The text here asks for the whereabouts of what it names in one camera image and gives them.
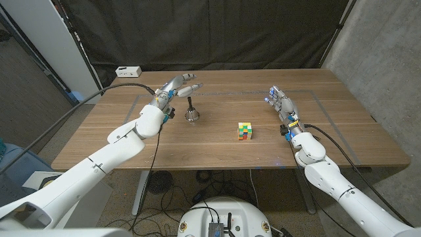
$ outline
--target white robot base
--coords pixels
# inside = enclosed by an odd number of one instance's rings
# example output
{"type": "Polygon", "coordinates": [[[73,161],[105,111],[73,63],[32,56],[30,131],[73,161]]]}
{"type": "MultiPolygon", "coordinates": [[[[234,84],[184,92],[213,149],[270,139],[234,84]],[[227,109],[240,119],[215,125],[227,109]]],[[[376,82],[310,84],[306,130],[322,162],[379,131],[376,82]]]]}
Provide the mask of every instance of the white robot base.
{"type": "Polygon", "coordinates": [[[195,207],[204,208],[190,210],[183,215],[178,226],[177,236],[272,236],[268,219],[254,205],[242,199],[229,196],[212,197],[205,201],[206,203],[202,201],[192,207],[192,209],[195,207]],[[206,204],[218,212],[220,217],[219,224],[217,224],[218,217],[216,213],[207,209],[206,204]],[[231,215],[230,234],[228,234],[228,215],[231,215]]]}

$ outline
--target black knob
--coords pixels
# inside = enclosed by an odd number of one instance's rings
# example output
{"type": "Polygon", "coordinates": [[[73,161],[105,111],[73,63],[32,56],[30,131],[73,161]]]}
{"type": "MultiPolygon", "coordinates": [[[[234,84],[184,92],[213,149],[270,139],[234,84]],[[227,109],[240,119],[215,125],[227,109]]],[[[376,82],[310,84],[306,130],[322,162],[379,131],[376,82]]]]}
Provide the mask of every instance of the black knob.
{"type": "Polygon", "coordinates": [[[187,100],[189,101],[189,111],[193,110],[193,106],[191,105],[191,97],[187,97],[187,100]]]}
{"type": "Polygon", "coordinates": [[[175,108],[172,108],[170,114],[168,115],[171,119],[174,118],[174,115],[176,115],[174,113],[175,110],[176,110],[175,108]]]}
{"type": "Polygon", "coordinates": [[[285,136],[286,134],[288,134],[288,128],[283,124],[281,125],[281,135],[285,136]]]}

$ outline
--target black curtain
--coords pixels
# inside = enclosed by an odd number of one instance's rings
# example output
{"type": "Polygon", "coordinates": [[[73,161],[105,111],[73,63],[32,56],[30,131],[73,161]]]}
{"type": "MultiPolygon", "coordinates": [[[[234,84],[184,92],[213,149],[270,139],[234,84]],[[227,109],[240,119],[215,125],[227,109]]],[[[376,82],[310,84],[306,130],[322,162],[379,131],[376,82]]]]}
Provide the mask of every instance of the black curtain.
{"type": "Polygon", "coordinates": [[[148,70],[317,68],[348,0],[63,0],[101,82],[148,70]]]}

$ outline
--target table leg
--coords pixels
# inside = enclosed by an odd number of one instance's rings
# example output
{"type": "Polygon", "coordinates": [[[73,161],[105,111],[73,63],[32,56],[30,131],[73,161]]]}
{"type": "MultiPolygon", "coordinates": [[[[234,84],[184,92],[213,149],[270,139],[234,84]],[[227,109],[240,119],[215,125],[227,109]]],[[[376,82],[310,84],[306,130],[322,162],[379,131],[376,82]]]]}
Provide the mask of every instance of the table leg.
{"type": "Polygon", "coordinates": [[[303,175],[301,175],[301,172],[298,169],[294,169],[294,171],[297,177],[298,185],[300,186],[300,190],[304,198],[304,203],[307,212],[310,215],[314,215],[316,214],[316,207],[314,206],[313,197],[311,196],[309,188],[307,188],[307,185],[305,184],[305,180],[303,178],[303,175]]]}
{"type": "Polygon", "coordinates": [[[133,203],[133,209],[132,209],[132,215],[136,216],[137,214],[137,210],[139,209],[139,206],[143,205],[143,201],[141,201],[142,199],[142,190],[144,188],[146,188],[146,184],[147,184],[147,177],[149,175],[149,171],[141,171],[140,173],[140,179],[139,179],[139,184],[137,185],[137,191],[136,191],[136,197],[134,198],[134,203],[133,203]]]}

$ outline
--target blue chair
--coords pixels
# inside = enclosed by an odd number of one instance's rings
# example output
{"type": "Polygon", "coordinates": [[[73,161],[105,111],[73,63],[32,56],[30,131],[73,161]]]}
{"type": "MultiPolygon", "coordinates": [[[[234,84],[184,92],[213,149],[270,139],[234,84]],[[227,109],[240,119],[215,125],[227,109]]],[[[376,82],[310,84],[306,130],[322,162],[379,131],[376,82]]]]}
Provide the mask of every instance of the blue chair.
{"type": "MultiPolygon", "coordinates": [[[[0,151],[4,153],[4,155],[0,153],[0,169],[2,169],[23,151],[23,148],[13,144],[3,144],[0,140],[0,151]]],[[[28,151],[0,175],[0,206],[35,192],[34,189],[22,187],[35,171],[54,170],[35,153],[28,151]]]]}

